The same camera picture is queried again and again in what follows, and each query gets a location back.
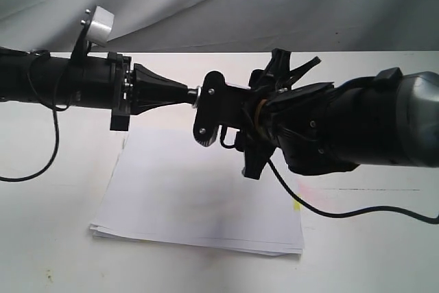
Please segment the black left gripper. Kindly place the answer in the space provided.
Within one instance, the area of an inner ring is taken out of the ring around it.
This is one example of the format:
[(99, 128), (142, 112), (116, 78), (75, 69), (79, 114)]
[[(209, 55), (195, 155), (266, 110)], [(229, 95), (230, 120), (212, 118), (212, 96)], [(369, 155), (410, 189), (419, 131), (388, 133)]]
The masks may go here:
[[(113, 80), (110, 130), (128, 131), (130, 125), (130, 94), (132, 92), (131, 57), (109, 52), (108, 64)], [(131, 115), (140, 115), (162, 106), (186, 104), (185, 98), (152, 99), (141, 96), (185, 96), (188, 87), (154, 73), (143, 65), (135, 64), (133, 87), (138, 95), (131, 104)]]

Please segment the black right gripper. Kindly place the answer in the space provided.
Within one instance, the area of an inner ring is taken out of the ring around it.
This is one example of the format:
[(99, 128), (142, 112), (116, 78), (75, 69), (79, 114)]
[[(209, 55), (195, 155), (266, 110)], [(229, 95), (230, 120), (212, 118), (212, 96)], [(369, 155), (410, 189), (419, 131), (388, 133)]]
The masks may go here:
[(290, 67), (291, 52), (274, 49), (263, 70), (253, 71), (249, 85), (228, 85), (219, 71), (209, 72), (198, 99), (193, 137), (203, 147), (212, 145), (220, 126), (240, 132), (245, 178), (259, 180), (275, 149), (286, 156), (332, 156), (328, 128), (330, 105), (335, 99), (333, 82), (298, 86), (298, 82), (321, 62), (318, 56)]

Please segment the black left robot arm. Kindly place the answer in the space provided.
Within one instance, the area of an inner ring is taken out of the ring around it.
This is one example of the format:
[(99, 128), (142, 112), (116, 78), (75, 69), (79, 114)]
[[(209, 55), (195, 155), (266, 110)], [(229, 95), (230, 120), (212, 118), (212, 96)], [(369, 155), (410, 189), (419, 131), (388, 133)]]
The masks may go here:
[(127, 131), (133, 115), (195, 99), (186, 85), (122, 54), (59, 58), (48, 51), (1, 49), (1, 101), (108, 109), (112, 131)]

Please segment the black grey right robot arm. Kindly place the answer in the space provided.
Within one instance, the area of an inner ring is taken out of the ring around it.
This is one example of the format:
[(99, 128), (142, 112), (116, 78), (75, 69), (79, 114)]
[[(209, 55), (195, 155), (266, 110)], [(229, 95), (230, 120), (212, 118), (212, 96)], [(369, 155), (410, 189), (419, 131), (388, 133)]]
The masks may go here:
[(398, 67), (340, 86), (296, 83), (320, 63), (291, 69), (290, 52), (275, 49), (248, 87), (209, 72), (190, 89), (135, 65), (131, 111), (193, 104), (194, 139), (208, 147), (234, 128), (232, 149), (244, 155), (243, 174), (258, 179), (276, 149), (289, 170), (303, 176), (350, 172), (359, 165), (438, 166), (438, 74), (405, 75)]

